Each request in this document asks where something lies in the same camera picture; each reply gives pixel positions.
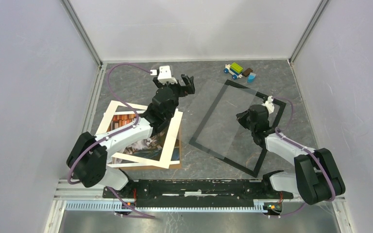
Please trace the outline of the clear acrylic sheet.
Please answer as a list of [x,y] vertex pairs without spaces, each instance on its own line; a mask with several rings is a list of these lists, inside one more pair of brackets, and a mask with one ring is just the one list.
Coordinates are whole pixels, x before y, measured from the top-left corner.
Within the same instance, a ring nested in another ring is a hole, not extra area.
[[258,101],[258,89],[207,81],[183,113],[182,142],[223,159],[241,127],[236,115]]

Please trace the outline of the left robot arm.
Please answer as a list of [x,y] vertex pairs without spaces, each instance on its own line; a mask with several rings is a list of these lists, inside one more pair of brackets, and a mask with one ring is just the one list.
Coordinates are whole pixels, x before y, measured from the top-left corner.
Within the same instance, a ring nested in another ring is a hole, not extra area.
[[113,188],[122,198],[129,197],[133,192],[129,177],[122,170],[110,168],[107,164],[115,153],[134,142],[157,135],[173,122],[179,98],[196,91],[194,77],[186,74],[181,77],[183,85],[178,80],[170,83],[154,77],[153,82],[157,86],[155,96],[146,111],[136,114],[132,123],[104,134],[82,133],[66,161],[68,183],[82,183],[86,188],[101,184]]

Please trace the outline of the white mat board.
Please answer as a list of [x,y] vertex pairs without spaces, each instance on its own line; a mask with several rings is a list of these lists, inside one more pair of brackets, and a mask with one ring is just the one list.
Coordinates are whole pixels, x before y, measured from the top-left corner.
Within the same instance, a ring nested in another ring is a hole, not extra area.
[[[134,114],[133,111],[130,111],[120,101],[115,101],[115,100],[110,101],[107,107],[107,110],[103,113],[103,117],[96,130],[96,134],[108,132],[107,130],[110,126],[111,120],[115,112],[127,112],[127,113],[129,112],[130,114],[131,113]],[[171,163],[172,150],[174,148],[176,139],[178,139],[181,133],[180,124],[181,124],[182,115],[183,115],[182,112],[180,112],[179,110],[176,110],[175,116],[171,119],[171,122],[169,124],[169,130],[168,130],[166,140],[164,143],[164,148],[162,150],[162,154],[161,154],[159,161],[140,158],[140,157],[136,157],[133,155],[123,154],[120,152],[115,153],[112,158],[120,158],[122,160],[134,161],[134,162],[142,163],[148,166],[157,166],[157,167],[160,167],[161,169],[170,169],[169,166]],[[113,168],[117,168],[116,165],[109,165],[109,166]]]

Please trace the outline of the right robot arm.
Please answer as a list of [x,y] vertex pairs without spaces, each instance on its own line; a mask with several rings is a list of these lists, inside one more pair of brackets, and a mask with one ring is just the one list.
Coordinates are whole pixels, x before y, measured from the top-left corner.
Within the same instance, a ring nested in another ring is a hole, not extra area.
[[237,122],[251,132],[254,142],[268,152],[279,155],[294,167],[294,172],[277,170],[262,177],[261,192],[274,198],[285,191],[299,195],[309,205],[333,201],[343,195],[346,186],[330,150],[304,146],[285,136],[269,123],[270,111],[255,104],[236,115]]

